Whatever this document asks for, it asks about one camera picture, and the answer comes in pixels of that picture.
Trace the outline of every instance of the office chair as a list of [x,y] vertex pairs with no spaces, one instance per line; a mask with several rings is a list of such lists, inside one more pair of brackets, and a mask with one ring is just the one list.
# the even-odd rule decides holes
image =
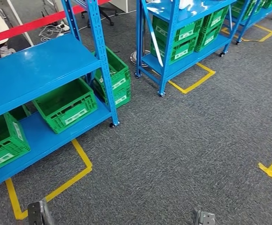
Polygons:
[[[114,11],[115,15],[118,15],[117,11],[116,9],[113,9],[113,8],[106,8],[106,7],[98,6],[98,10],[100,11],[100,14],[101,14],[101,15],[104,16],[106,19],[109,20],[110,26],[114,26],[114,22],[112,21],[111,18],[110,18],[107,14],[106,14],[105,11]],[[87,11],[82,12],[81,17],[84,19],[85,17],[84,15],[85,13],[87,13]],[[88,25],[88,28],[90,28],[89,19],[87,21],[87,25]]]

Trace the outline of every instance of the sneaker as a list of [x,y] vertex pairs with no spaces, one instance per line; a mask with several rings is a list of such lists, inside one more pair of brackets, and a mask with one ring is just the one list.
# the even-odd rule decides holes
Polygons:
[[7,55],[11,55],[12,53],[15,53],[15,52],[16,51],[14,49],[13,49],[13,48],[8,49],[8,46],[6,46],[6,45],[4,45],[4,46],[0,48],[0,56],[2,58],[5,57]]

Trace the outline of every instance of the green plastic crate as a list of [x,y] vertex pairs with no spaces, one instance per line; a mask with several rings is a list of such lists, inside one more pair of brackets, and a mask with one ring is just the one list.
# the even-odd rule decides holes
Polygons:
[[82,78],[67,83],[33,102],[56,134],[97,109],[93,90]]
[[[184,43],[173,46],[171,51],[169,64],[175,63],[178,60],[183,59],[189,54],[193,53],[194,47],[196,44],[197,39],[198,39],[198,35],[189,39]],[[159,50],[160,51],[161,58],[163,59],[165,55],[165,44],[159,39],[157,39],[157,43]],[[150,43],[150,53],[154,56],[156,56],[155,46],[153,46],[153,42]]]
[[19,122],[8,112],[0,116],[0,168],[29,151]]
[[[93,84],[94,91],[97,93],[98,96],[104,100],[107,105],[108,105],[108,99],[107,98],[106,92],[101,85],[101,83],[99,83],[97,78],[94,78]],[[116,94],[114,94],[113,97],[115,101],[115,106],[116,108],[126,104],[131,100],[131,87],[130,85],[122,87],[121,90],[118,91]]]
[[[258,12],[260,12],[261,8],[263,7],[263,5],[264,4],[264,0],[261,0],[260,1],[260,4],[258,5],[258,7],[255,11],[255,14],[257,14]],[[238,18],[239,15],[240,14],[241,10],[242,9],[242,7],[244,6],[244,1],[243,0],[238,0],[233,4],[232,4],[231,10],[232,10],[232,16]],[[252,14],[252,11],[253,10],[255,4],[256,3],[256,0],[252,0],[248,7],[246,8],[245,12],[244,13],[243,17],[242,20],[246,20],[249,17],[249,15]]]
[[[131,84],[131,76],[128,66],[119,57],[106,46],[107,60],[111,77],[111,84],[114,94],[118,93],[122,87]],[[104,88],[104,80],[100,69],[95,73],[95,78],[99,80]]]
[[204,17],[202,26],[199,32],[208,32],[219,25],[221,26],[224,23],[228,9],[229,6],[226,6]]
[[215,40],[221,31],[221,25],[214,28],[209,32],[199,33],[196,46],[194,48],[196,52],[199,52],[212,41]]
[[[196,20],[177,30],[174,37],[174,45],[181,44],[192,37],[197,36],[202,27],[202,20],[202,18]],[[153,28],[156,38],[166,43],[167,31],[168,30],[168,22],[163,21],[156,16],[153,16]]]
[[9,113],[17,120],[22,120],[31,115],[31,112],[29,111],[29,109],[27,109],[25,105],[21,105],[20,107],[12,109],[9,111]]
[[265,0],[263,7],[264,8],[271,8],[272,7],[272,0]]

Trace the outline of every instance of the red barrier tape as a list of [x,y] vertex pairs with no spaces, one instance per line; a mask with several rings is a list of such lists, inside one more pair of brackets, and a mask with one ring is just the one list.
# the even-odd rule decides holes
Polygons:
[[[108,1],[110,1],[110,0],[99,0],[98,4],[101,5],[101,4],[107,3]],[[73,11],[74,14],[77,14],[77,13],[84,11],[84,9],[81,6],[74,6],[74,7],[73,7]],[[42,17],[40,19],[34,20],[32,22],[27,22],[27,23],[23,24],[23,25],[13,27],[13,28],[6,30],[6,31],[1,32],[0,33],[0,41],[6,39],[6,38],[11,38],[11,37],[22,34],[22,33],[27,32],[27,31],[35,30],[35,29],[37,29],[39,27],[46,26],[49,23],[52,23],[52,22],[57,21],[57,20],[61,20],[64,17],[66,17],[65,12],[61,11],[61,12],[54,13],[52,15],[48,15],[48,16]]]

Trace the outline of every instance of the shelf board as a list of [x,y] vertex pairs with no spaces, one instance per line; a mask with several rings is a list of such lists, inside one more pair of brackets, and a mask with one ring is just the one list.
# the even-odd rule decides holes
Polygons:
[[[249,22],[248,26],[245,29],[248,29],[249,27],[252,27],[254,24],[256,24],[256,23],[258,23],[258,22],[259,22],[261,20],[263,20],[264,18],[267,17],[268,14],[270,14],[271,12],[272,12],[272,7],[270,7],[270,8],[261,8],[260,12],[258,12],[258,13],[257,13],[255,15],[253,15],[251,18],[251,20]],[[247,20],[248,19],[241,21],[239,25],[240,26],[245,26]],[[232,17],[232,21],[236,23],[237,21],[237,18]]]
[[111,116],[104,103],[97,98],[96,100],[98,105],[97,110],[57,135],[47,125],[39,112],[21,120],[20,123],[31,151],[0,168],[0,183]]
[[0,115],[100,66],[71,34],[2,58]]
[[[197,62],[199,62],[212,53],[214,53],[227,43],[231,41],[228,37],[225,37],[221,34],[214,40],[212,44],[206,46],[200,52],[193,52],[185,58],[178,60],[175,63],[169,65],[168,75],[166,78],[166,81],[172,79],[177,75],[179,75]],[[152,54],[148,54],[142,58],[142,60],[147,64],[149,67],[155,70],[156,72],[161,74],[161,66],[158,62],[157,57],[155,57]]]
[[[218,9],[232,4],[236,0],[193,0],[193,5],[180,10],[175,30],[194,22]],[[169,22],[171,12],[170,0],[153,0],[147,4],[147,9],[155,16]]]

